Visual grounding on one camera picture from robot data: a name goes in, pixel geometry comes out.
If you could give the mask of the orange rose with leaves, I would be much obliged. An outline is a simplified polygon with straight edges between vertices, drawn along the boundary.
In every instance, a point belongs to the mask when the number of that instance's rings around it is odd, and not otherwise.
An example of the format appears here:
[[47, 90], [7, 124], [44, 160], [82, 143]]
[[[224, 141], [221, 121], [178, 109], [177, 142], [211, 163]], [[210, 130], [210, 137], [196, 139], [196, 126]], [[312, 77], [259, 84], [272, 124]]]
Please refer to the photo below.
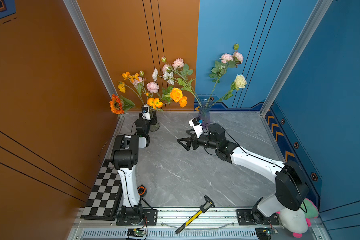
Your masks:
[[183, 97], [183, 92], [179, 88], [168, 87], [167, 89], [163, 89], [163, 94], [161, 100], [165, 102], [175, 102], [178, 103], [180, 99]]

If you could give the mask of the yellow black caliper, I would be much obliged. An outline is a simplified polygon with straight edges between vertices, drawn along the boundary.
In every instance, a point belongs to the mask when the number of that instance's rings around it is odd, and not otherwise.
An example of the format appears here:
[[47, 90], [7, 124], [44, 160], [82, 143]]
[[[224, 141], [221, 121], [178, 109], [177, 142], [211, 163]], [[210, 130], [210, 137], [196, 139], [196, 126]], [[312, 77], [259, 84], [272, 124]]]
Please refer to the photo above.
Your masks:
[[201, 214], [207, 212], [211, 207], [215, 207], [213, 200], [207, 195], [204, 196], [205, 203], [200, 206], [200, 210], [195, 213], [191, 218], [189, 218], [184, 224], [182, 224], [176, 231], [176, 235], [181, 233], [188, 225], [190, 225], [195, 219], [197, 219]]

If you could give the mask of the pink peony spray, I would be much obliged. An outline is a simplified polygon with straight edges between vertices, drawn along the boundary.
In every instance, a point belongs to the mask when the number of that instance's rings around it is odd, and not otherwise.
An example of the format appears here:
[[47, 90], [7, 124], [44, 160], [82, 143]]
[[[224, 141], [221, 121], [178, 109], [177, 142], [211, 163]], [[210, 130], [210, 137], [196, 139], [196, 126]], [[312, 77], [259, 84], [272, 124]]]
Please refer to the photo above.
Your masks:
[[196, 90], [193, 87], [195, 79], [191, 78], [193, 70], [190, 69], [189, 65], [182, 58], [177, 58], [170, 63], [165, 57], [162, 57], [161, 62], [164, 64], [162, 78], [168, 84], [174, 85], [177, 83], [182, 87], [182, 91], [190, 92], [200, 106], [201, 99], [197, 96]]
[[216, 101], [212, 100], [212, 95], [215, 92], [217, 85], [220, 83], [221, 78], [228, 72], [228, 69], [238, 68], [238, 66], [241, 65], [244, 61], [244, 56], [241, 53], [239, 53], [239, 48], [240, 45], [238, 43], [235, 43], [233, 45], [234, 52], [232, 54], [229, 53], [222, 54], [220, 60], [215, 61], [215, 66], [211, 69], [210, 78], [213, 80], [213, 83], [215, 83], [211, 91], [211, 94], [208, 97], [209, 101], [211, 102], [211, 107], [215, 103], [217, 103], [217, 100]]

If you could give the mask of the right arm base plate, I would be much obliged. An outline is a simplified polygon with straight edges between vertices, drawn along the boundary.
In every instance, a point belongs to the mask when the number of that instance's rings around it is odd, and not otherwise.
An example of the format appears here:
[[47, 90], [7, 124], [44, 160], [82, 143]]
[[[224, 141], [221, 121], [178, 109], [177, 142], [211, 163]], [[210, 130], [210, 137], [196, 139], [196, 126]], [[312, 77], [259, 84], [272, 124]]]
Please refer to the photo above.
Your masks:
[[279, 217], [276, 213], [270, 217], [262, 217], [260, 214], [253, 216], [250, 209], [237, 209], [237, 220], [240, 226], [265, 226], [271, 224], [272, 226], [278, 226], [280, 224]]

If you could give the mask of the plush toy white green pink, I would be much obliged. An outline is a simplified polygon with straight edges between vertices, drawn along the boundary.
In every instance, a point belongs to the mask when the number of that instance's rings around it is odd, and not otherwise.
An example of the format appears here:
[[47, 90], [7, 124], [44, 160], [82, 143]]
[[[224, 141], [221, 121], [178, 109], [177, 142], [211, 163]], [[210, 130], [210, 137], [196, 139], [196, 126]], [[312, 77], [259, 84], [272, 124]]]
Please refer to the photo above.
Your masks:
[[290, 231], [295, 238], [301, 238], [312, 225], [311, 219], [316, 219], [319, 216], [318, 208], [311, 200], [305, 198], [301, 207], [303, 209], [297, 211], [285, 208], [277, 212], [283, 228]]

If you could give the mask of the cream rose with leaves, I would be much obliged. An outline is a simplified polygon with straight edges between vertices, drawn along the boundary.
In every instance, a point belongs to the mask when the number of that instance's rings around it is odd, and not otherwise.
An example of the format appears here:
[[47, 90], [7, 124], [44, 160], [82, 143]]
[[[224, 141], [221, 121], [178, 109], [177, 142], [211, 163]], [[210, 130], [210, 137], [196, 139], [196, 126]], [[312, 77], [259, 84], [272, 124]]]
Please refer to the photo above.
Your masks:
[[234, 91], [239, 91], [240, 89], [244, 89], [247, 86], [248, 82], [246, 78], [243, 75], [237, 75], [234, 81], [231, 84], [230, 90], [220, 99], [217, 100], [217, 102], [221, 102], [222, 100], [228, 100], [229, 98], [233, 97]]

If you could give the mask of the pink rose bundle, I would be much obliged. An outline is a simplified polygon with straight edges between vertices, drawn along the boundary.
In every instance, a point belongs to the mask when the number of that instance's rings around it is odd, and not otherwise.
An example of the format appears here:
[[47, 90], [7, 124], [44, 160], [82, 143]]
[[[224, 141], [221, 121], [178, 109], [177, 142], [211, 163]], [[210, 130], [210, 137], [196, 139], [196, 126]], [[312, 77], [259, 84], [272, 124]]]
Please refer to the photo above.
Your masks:
[[154, 69], [152, 74], [152, 82], [147, 81], [146, 75], [143, 71], [133, 74], [128, 78], [133, 84], [137, 96], [140, 98], [140, 100], [143, 100], [143, 95], [145, 95], [147, 99], [149, 99], [152, 97], [153, 94], [157, 94], [159, 92], [160, 87], [157, 83], [158, 76], [158, 70]]

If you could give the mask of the right circuit board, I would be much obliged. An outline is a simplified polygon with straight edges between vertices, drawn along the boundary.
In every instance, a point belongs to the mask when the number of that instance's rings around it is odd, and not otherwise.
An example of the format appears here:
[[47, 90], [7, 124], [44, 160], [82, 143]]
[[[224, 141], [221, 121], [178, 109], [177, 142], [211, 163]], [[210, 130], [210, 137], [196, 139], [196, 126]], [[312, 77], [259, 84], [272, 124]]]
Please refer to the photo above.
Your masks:
[[278, 234], [278, 230], [274, 228], [256, 228], [258, 240], [271, 240], [273, 235]]

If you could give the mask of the orange poppy flower stem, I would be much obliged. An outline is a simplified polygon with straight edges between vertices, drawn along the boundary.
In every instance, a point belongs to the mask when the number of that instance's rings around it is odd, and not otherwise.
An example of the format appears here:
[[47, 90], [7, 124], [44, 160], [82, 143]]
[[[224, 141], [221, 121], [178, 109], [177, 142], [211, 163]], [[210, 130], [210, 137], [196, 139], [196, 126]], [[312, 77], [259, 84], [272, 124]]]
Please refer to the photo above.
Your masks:
[[124, 80], [118, 83], [119, 92], [125, 94], [127, 90], [130, 90], [139, 98], [142, 104], [145, 104], [149, 96], [145, 86], [145, 73], [143, 71], [135, 74], [125, 72], [122, 73], [122, 77]]

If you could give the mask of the orange gerbera with leaf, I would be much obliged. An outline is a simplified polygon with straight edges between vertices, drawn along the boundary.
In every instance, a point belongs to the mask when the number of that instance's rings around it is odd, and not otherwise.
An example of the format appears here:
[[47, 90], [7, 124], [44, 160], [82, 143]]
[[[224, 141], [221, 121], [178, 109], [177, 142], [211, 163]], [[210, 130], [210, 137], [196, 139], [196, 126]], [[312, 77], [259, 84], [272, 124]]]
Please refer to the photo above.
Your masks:
[[135, 108], [136, 105], [131, 100], [124, 98], [122, 96], [118, 97], [112, 95], [112, 100], [110, 101], [111, 112], [116, 115], [123, 115], [132, 108]]

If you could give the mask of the clear grey glass vase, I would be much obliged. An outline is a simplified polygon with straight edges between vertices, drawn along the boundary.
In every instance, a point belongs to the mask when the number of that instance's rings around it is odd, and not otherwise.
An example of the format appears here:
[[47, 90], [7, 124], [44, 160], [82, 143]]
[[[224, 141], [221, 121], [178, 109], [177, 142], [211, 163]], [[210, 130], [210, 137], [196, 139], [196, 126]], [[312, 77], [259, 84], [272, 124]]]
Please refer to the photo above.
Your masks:
[[150, 132], [155, 132], [160, 128], [160, 123], [157, 117], [157, 111], [150, 112]]

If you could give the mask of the purple blue glass vase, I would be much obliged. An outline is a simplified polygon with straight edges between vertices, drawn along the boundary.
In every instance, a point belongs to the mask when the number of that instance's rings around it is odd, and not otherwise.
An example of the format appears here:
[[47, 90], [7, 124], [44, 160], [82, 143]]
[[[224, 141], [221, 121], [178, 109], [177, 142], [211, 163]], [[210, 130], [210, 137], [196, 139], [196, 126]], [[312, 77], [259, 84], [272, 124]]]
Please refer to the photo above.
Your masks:
[[202, 126], [204, 127], [207, 123], [210, 122], [210, 109], [211, 102], [209, 99], [202, 99], [201, 105], [199, 107], [199, 115], [198, 117], [202, 120]]

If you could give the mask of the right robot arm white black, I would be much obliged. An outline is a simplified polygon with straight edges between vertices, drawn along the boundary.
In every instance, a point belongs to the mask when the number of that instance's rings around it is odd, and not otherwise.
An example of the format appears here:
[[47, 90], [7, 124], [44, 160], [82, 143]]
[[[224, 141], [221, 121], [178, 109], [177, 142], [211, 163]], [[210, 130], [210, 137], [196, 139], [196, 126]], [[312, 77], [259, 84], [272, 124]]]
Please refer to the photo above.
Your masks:
[[236, 140], [228, 140], [230, 134], [217, 123], [203, 126], [201, 120], [194, 119], [190, 121], [190, 125], [192, 129], [187, 131], [189, 136], [177, 139], [184, 149], [212, 149], [219, 159], [245, 167], [275, 184], [275, 191], [265, 198], [260, 198], [252, 207], [249, 214], [252, 223], [263, 225], [271, 216], [285, 209], [307, 210], [304, 200], [310, 187], [297, 163], [276, 161], [252, 153], [241, 147]]

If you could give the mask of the small white blossom spray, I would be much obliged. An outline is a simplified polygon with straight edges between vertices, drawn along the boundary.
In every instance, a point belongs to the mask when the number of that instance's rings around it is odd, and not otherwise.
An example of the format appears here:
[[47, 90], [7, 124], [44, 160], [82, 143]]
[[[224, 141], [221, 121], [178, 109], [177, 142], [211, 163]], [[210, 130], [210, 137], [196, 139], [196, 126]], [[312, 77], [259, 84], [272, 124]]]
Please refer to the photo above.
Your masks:
[[188, 92], [194, 97], [194, 100], [196, 100], [199, 106], [201, 106], [201, 99], [193, 87], [195, 81], [195, 79], [191, 78], [193, 73], [194, 70], [190, 69], [188, 64], [177, 69], [167, 65], [163, 76], [155, 75], [156, 79], [159, 78], [169, 84], [167, 88], [163, 88], [163, 93], [159, 95], [159, 99], [169, 103], [179, 103], [181, 108], [184, 108], [187, 105], [185, 104], [185, 92]]

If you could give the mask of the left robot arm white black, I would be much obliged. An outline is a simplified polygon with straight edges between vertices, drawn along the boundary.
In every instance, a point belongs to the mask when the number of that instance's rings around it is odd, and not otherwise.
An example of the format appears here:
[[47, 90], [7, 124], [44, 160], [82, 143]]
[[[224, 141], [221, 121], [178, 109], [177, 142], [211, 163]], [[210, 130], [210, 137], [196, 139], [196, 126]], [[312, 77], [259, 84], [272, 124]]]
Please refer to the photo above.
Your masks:
[[112, 148], [110, 161], [118, 171], [123, 190], [123, 204], [120, 211], [122, 223], [146, 226], [148, 220], [143, 211], [142, 200], [136, 182], [136, 166], [139, 149], [150, 144], [150, 127], [154, 122], [148, 105], [142, 106], [139, 118], [134, 122], [136, 134], [117, 135]]

